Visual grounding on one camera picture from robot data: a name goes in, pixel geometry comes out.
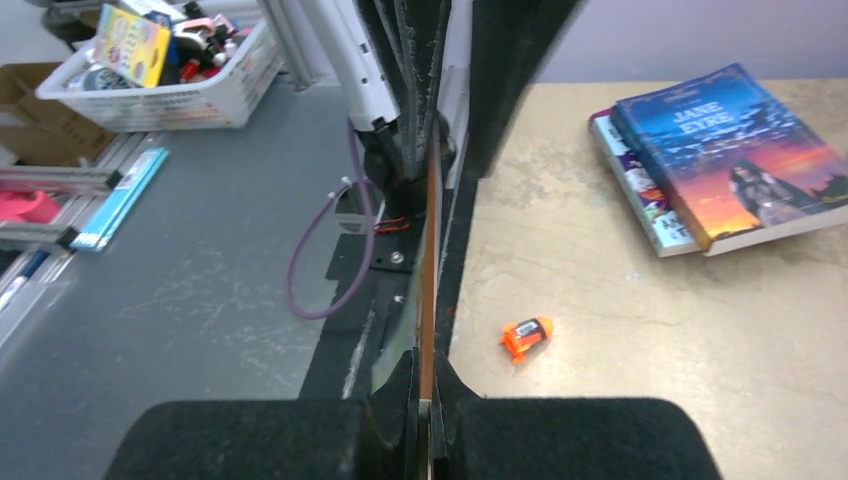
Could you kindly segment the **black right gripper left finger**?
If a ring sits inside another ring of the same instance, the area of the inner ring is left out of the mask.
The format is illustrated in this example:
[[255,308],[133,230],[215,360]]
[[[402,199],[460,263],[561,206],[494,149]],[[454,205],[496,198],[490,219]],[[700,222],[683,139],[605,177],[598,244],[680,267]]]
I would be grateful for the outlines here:
[[418,470],[419,349],[405,351],[366,404],[369,479],[415,479]]

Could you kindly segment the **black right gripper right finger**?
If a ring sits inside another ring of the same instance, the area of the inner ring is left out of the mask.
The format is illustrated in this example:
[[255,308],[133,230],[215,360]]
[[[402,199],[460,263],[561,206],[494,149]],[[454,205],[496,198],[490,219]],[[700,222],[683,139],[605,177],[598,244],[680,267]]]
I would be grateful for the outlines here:
[[460,378],[442,351],[434,354],[434,407],[431,416],[434,479],[461,479],[464,438],[462,408],[479,396]]

